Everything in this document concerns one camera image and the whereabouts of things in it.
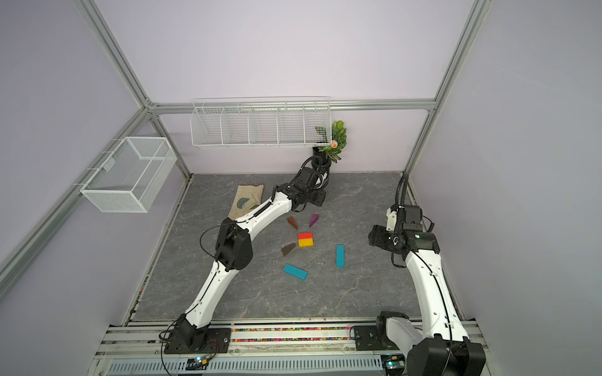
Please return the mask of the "purple triangle block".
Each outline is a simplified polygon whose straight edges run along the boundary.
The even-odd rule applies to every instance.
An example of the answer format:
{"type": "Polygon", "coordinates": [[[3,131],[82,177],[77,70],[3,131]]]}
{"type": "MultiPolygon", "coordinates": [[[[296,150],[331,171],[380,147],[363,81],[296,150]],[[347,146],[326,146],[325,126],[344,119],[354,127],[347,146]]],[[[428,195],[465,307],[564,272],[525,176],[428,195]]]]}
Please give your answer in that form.
{"type": "Polygon", "coordinates": [[[316,222],[318,222],[318,220],[319,220],[319,215],[313,214],[310,218],[309,227],[313,227],[316,224],[316,222]]]}

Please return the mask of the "reddish brown triangle block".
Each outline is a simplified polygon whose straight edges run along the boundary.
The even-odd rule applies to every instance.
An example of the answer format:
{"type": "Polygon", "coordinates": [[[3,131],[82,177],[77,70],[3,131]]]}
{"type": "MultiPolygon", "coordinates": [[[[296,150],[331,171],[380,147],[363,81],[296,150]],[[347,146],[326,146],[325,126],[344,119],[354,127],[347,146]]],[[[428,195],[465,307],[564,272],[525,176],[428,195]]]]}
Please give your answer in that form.
{"type": "Polygon", "coordinates": [[[293,216],[288,217],[287,222],[295,229],[299,230],[299,225],[293,216]]]}

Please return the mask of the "red rectangular block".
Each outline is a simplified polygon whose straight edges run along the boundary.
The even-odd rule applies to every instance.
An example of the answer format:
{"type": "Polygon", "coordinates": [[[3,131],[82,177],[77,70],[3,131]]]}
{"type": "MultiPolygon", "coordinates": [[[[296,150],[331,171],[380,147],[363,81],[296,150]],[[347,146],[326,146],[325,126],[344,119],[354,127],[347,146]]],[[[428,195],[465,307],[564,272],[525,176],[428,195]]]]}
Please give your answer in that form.
{"type": "Polygon", "coordinates": [[[311,233],[311,232],[299,233],[298,234],[298,239],[299,240],[312,239],[312,238],[313,238],[313,233],[311,233]]]}

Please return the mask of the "yellow rectangular block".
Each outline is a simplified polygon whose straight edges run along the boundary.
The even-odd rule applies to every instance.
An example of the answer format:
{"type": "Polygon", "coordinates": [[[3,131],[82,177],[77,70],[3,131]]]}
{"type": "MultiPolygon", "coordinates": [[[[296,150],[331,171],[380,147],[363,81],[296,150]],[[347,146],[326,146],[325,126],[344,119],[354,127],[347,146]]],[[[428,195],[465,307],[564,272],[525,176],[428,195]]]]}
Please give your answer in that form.
{"type": "Polygon", "coordinates": [[[299,239],[298,245],[301,248],[312,247],[314,245],[314,239],[313,238],[299,239]]]}

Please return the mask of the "dark brown triangle block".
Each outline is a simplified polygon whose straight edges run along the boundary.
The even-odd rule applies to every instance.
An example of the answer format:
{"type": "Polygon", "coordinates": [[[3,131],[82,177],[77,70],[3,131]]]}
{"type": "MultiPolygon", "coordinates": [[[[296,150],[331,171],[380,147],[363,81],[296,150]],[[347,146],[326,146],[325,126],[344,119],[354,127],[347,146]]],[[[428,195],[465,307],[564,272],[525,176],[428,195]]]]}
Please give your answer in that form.
{"type": "Polygon", "coordinates": [[[288,254],[290,254],[295,249],[296,249],[296,243],[287,244],[282,248],[282,255],[284,257],[286,257],[288,254]]]}

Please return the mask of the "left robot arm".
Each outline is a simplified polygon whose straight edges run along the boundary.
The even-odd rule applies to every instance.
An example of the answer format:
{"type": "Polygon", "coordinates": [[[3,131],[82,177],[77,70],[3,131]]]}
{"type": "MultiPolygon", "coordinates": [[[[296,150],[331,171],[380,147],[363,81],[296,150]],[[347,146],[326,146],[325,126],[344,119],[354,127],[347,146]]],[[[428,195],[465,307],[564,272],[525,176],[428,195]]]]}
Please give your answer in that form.
{"type": "Polygon", "coordinates": [[[218,226],[209,275],[194,302],[178,317],[170,338],[180,338],[190,349],[199,348],[230,282],[252,261],[252,241],[284,214],[306,204],[321,206],[328,181],[329,168],[304,165],[290,182],[276,186],[270,198],[250,213],[237,219],[224,219],[218,226]]]}

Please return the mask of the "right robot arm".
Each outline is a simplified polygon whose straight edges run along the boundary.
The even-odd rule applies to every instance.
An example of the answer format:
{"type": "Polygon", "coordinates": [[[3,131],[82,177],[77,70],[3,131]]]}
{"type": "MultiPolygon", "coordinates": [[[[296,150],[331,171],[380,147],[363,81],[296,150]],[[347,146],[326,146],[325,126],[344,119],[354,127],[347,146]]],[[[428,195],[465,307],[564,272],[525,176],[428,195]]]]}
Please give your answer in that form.
{"type": "Polygon", "coordinates": [[[479,375],[486,365],[484,347],[473,342],[454,307],[442,269],[441,249],[431,230],[423,228],[417,205],[393,205],[387,224],[375,225],[371,246],[401,255],[412,277],[421,312],[421,329],[400,313],[383,311],[377,318],[379,339],[404,355],[407,375],[479,375]]]}

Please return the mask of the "black vase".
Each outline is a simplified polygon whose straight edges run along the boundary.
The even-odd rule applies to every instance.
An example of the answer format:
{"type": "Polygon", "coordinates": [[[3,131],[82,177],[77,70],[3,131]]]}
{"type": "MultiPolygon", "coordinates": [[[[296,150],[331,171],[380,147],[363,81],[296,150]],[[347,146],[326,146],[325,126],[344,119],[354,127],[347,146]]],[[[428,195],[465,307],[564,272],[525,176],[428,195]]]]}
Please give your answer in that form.
{"type": "Polygon", "coordinates": [[[320,147],[313,147],[313,159],[311,161],[312,169],[321,174],[329,173],[332,166],[332,160],[326,152],[321,151],[320,147]]]}

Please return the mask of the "green artificial plant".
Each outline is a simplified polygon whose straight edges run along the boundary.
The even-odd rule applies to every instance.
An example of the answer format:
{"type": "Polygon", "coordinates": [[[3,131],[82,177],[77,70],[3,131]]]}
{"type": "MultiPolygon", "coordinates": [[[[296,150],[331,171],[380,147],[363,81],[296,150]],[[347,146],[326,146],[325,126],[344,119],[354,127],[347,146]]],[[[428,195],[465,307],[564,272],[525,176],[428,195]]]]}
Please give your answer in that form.
{"type": "Polygon", "coordinates": [[[333,163],[338,163],[342,159],[340,155],[347,144],[345,123],[343,121],[332,122],[330,133],[324,126],[315,126],[314,129],[321,136],[323,144],[329,141],[328,145],[318,147],[318,151],[333,163]]]}

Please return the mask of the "beige work glove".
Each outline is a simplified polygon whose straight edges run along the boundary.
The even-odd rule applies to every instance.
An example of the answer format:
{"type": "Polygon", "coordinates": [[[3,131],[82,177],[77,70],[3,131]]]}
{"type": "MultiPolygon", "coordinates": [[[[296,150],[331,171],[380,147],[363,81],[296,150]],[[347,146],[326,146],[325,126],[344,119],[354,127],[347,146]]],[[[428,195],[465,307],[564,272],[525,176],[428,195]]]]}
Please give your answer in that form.
{"type": "Polygon", "coordinates": [[[264,185],[239,185],[228,217],[238,219],[262,203],[264,185]]]}

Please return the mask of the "short teal block upright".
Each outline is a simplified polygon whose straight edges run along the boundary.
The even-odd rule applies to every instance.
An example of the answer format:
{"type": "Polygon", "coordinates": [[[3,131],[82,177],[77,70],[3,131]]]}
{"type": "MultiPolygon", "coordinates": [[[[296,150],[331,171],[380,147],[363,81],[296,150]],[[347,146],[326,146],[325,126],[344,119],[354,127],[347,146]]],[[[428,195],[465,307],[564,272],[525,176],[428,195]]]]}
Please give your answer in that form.
{"type": "Polygon", "coordinates": [[[339,268],[345,266],[345,247],[342,244],[337,244],[335,249],[335,263],[339,268]]]}

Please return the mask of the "long teal block lying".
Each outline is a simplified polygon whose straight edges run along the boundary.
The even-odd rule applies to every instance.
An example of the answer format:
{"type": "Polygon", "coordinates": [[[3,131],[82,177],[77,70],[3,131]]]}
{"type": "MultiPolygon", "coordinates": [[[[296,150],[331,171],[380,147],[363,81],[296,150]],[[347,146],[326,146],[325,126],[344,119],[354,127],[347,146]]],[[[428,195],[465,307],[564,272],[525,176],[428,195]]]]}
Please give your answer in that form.
{"type": "Polygon", "coordinates": [[[286,274],[298,278],[300,280],[307,280],[308,272],[298,267],[286,264],[283,271],[286,274]]]}

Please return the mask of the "green circuit board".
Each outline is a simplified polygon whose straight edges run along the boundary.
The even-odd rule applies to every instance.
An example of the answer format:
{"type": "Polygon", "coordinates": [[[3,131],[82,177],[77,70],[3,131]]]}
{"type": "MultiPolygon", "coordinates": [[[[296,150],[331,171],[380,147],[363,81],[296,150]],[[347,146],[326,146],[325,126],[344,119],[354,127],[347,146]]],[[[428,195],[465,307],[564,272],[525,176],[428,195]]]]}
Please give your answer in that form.
{"type": "Polygon", "coordinates": [[[382,356],[381,362],[386,376],[400,376],[404,374],[405,358],[403,355],[382,356]]]}

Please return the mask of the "small black controller board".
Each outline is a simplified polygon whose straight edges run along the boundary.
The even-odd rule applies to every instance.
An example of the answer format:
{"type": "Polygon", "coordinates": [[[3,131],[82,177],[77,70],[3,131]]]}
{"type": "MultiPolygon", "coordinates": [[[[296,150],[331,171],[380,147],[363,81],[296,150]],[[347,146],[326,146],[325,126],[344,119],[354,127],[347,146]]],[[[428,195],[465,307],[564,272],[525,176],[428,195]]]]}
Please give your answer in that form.
{"type": "Polygon", "coordinates": [[[205,371],[208,367],[209,360],[203,357],[189,358],[187,360],[186,371],[205,371]]]}

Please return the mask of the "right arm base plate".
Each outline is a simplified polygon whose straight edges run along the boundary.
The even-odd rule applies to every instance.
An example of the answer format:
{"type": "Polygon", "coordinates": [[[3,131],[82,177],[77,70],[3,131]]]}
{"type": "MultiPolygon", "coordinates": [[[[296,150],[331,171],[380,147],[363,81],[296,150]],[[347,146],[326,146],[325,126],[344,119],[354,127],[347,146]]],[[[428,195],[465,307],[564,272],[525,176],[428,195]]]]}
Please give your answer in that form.
{"type": "Polygon", "coordinates": [[[390,349],[384,329],[377,325],[354,325],[350,329],[350,336],[357,351],[390,349]]]}

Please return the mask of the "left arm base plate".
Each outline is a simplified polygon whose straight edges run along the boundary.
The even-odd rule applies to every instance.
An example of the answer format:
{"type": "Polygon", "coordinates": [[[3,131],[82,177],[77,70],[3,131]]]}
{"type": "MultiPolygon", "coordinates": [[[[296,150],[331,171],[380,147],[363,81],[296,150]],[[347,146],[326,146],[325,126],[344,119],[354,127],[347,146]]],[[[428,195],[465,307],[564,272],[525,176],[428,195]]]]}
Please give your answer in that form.
{"type": "Polygon", "coordinates": [[[187,332],[171,329],[163,346],[166,354],[226,353],[230,346],[230,328],[206,328],[187,332]]]}

